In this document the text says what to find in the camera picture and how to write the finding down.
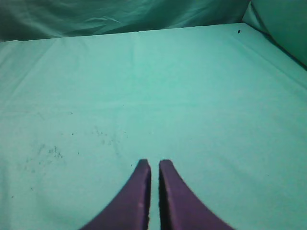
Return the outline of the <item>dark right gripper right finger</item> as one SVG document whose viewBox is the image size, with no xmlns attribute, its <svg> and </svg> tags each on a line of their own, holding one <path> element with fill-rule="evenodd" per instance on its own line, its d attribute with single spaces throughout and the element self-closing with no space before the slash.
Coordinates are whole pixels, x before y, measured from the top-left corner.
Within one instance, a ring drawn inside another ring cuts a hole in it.
<svg viewBox="0 0 307 230">
<path fill-rule="evenodd" d="M 159 162 L 159 215 L 162 230 L 231 230 L 190 190 L 171 160 Z"/>
</svg>

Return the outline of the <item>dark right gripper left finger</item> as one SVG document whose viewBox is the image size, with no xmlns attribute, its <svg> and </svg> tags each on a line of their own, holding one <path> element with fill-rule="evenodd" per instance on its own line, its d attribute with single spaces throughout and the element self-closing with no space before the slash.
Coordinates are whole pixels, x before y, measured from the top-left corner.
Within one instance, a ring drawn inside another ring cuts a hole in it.
<svg viewBox="0 0 307 230">
<path fill-rule="evenodd" d="M 146 159 L 135 170 L 112 201 L 83 230 L 146 230 L 149 225 L 151 168 Z"/>
</svg>

